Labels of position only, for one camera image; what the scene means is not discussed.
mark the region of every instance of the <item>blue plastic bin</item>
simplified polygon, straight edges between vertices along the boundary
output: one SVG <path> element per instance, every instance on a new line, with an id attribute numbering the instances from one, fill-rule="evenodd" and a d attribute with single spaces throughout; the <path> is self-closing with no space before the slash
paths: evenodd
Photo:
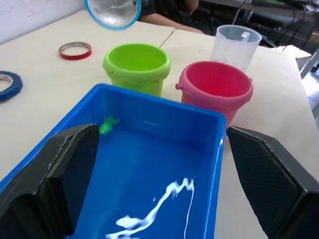
<path id="1" fill-rule="evenodd" d="M 0 188 L 51 135 L 101 125 L 108 116 L 121 121 L 100 136 L 76 231 L 68 238 L 212 239 L 225 117 L 123 88 L 96 85 Z"/>

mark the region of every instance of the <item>pink plastic bucket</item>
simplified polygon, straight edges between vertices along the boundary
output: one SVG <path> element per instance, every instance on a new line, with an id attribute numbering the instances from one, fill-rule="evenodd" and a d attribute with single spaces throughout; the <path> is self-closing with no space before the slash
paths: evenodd
<path id="1" fill-rule="evenodd" d="M 183 91 L 182 103 L 224 114 L 227 126 L 253 95 L 252 80 L 248 76 L 235 67 L 212 61 L 188 65 L 176 89 Z"/>

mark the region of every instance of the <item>green plastic bucket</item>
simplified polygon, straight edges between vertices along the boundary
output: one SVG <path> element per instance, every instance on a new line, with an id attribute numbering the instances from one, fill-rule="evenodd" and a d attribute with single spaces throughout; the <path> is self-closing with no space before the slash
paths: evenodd
<path id="1" fill-rule="evenodd" d="M 160 97 L 163 80 L 169 74 L 170 60 L 156 46 L 125 44 L 106 54 L 103 68 L 112 85 Z"/>

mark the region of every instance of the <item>red tape roll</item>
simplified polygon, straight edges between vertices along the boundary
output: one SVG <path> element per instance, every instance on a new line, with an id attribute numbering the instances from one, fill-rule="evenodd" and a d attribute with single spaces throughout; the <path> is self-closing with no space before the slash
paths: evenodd
<path id="1" fill-rule="evenodd" d="M 69 49 L 72 47 L 83 47 L 87 49 L 87 52 L 80 55 L 66 55 L 63 53 L 66 49 Z M 92 54 L 92 48 L 88 43 L 85 43 L 85 42 L 70 42 L 70 43 L 64 44 L 63 46 L 59 48 L 59 54 L 62 58 L 67 60 L 81 60 Z"/>

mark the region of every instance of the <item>measuring cup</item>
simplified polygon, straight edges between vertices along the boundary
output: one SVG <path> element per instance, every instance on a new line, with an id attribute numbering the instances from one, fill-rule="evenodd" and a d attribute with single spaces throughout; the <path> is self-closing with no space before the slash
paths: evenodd
<path id="1" fill-rule="evenodd" d="M 133 43 L 111 49 L 104 58 L 103 67 L 112 85 L 160 97 L 170 60 L 156 46 Z"/>
<path id="2" fill-rule="evenodd" d="M 145 0 L 85 0 L 93 19 L 109 30 L 124 30 L 140 16 Z"/>
<path id="3" fill-rule="evenodd" d="M 245 72 L 262 36 L 247 27 L 224 25 L 217 29 L 211 61 L 236 67 Z"/>

